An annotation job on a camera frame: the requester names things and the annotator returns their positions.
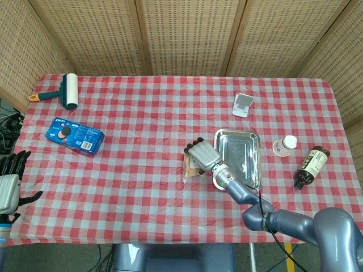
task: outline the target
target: white bottle cap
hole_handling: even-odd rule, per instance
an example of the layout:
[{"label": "white bottle cap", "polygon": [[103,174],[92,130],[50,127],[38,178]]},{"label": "white bottle cap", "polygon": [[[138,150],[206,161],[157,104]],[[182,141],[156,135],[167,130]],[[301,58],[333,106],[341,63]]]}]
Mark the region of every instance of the white bottle cap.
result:
[{"label": "white bottle cap", "polygon": [[297,144],[297,138],[292,135],[286,135],[282,143],[288,149],[295,149]]}]

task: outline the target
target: table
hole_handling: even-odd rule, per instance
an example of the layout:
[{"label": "table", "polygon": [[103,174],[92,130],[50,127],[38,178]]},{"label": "table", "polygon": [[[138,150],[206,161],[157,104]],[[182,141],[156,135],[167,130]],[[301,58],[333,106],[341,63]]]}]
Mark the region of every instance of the table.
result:
[{"label": "table", "polygon": [[[35,92],[58,89],[62,75],[42,77]],[[10,244],[272,242],[249,231],[238,206],[217,190],[211,175],[183,178],[183,148],[197,137],[213,143],[220,128],[260,135],[262,193],[275,209],[313,216],[325,207],[351,213],[363,230],[363,195],[340,113],[321,79],[203,76],[79,76],[79,107],[58,99],[29,105],[16,152],[30,150],[21,196],[43,190],[14,224]],[[231,114],[238,93],[255,97],[247,118]],[[95,155],[45,139],[63,117],[100,129]],[[292,134],[298,146],[279,158],[272,143]],[[292,175],[309,149],[331,156],[318,178],[301,191]],[[278,235],[281,241],[297,242]]]}]

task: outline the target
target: robotic arm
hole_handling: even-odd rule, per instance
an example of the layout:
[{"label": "robotic arm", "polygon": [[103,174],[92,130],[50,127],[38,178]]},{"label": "robotic arm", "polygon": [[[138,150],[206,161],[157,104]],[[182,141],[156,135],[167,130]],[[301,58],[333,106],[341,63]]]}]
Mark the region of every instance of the robotic arm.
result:
[{"label": "robotic arm", "polygon": [[39,191],[32,197],[20,197],[20,181],[29,156],[30,152],[23,150],[0,160],[0,271],[3,271],[5,263],[11,226],[20,216],[16,210],[20,206],[36,201],[43,193]]},{"label": "robotic arm", "polygon": [[253,231],[281,232],[319,247],[322,272],[359,272],[358,252],[363,236],[349,213],[342,209],[326,208],[314,218],[287,210],[275,211],[261,200],[222,161],[220,154],[202,138],[184,150],[198,162],[201,169],[212,172],[217,184],[223,187],[237,204],[252,205],[242,214],[247,228]]}]

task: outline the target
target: stainless steel tray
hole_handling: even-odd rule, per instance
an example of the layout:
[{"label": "stainless steel tray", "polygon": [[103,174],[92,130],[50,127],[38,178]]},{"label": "stainless steel tray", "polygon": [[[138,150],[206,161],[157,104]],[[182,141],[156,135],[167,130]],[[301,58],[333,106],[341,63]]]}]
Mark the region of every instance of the stainless steel tray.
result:
[{"label": "stainless steel tray", "polygon": [[[252,131],[219,129],[214,148],[223,161],[248,186],[261,187],[260,137]],[[213,178],[214,185],[223,190]]]}]

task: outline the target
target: oreo box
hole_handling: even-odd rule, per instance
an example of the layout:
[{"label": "oreo box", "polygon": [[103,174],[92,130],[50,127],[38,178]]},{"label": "oreo box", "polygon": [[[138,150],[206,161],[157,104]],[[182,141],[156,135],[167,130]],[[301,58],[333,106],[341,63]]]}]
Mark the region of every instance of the oreo box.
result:
[{"label": "oreo box", "polygon": [[104,134],[98,129],[56,117],[45,137],[52,142],[96,154],[103,141]]}]

